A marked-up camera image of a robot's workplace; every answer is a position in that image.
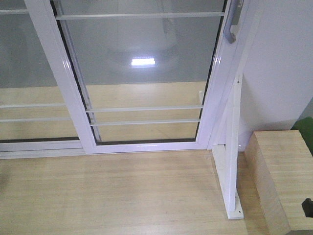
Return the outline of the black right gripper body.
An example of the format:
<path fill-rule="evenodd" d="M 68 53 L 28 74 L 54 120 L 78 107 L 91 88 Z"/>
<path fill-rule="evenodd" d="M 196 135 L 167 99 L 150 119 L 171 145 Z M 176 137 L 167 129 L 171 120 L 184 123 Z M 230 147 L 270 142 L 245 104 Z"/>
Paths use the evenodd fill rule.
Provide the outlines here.
<path fill-rule="evenodd" d="M 311 200 L 311 198 L 306 198 L 301 203 L 301 206 L 306 217 L 313 217 L 313 201 Z"/>

